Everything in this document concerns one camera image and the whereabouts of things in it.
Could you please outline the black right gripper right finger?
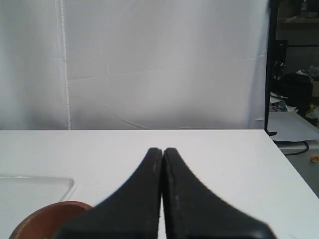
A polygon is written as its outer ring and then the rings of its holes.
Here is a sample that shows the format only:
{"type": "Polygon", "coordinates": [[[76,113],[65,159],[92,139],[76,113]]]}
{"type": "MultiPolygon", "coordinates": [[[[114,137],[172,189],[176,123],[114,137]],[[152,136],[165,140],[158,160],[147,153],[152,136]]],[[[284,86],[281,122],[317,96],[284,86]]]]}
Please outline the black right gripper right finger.
{"type": "Polygon", "coordinates": [[[229,205],[188,168],[175,148],[164,151],[162,197],[168,239],[272,239],[270,227],[229,205]]]}

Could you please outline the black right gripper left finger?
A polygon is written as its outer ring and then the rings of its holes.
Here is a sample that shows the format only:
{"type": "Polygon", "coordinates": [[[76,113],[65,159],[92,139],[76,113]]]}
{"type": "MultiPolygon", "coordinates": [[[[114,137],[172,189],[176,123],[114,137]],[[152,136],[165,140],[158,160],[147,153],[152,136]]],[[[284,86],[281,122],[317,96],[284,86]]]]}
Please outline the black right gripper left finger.
{"type": "Polygon", "coordinates": [[[131,177],[92,209],[65,222],[55,239],[156,239],[161,150],[150,148],[131,177]]]}

